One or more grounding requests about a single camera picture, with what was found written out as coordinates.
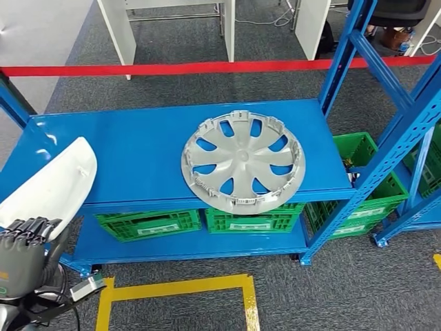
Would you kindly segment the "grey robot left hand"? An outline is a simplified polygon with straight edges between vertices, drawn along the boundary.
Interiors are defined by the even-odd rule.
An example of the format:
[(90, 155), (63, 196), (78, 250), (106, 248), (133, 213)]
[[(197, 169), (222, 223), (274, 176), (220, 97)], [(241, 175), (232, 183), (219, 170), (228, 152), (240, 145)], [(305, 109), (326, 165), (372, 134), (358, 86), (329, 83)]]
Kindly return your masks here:
[(60, 258), (67, 246), (67, 226), (57, 238), (60, 219), (44, 217), (16, 219), (1, 231), (1, 299), (20, 299), (35, 290), (49, 286)]

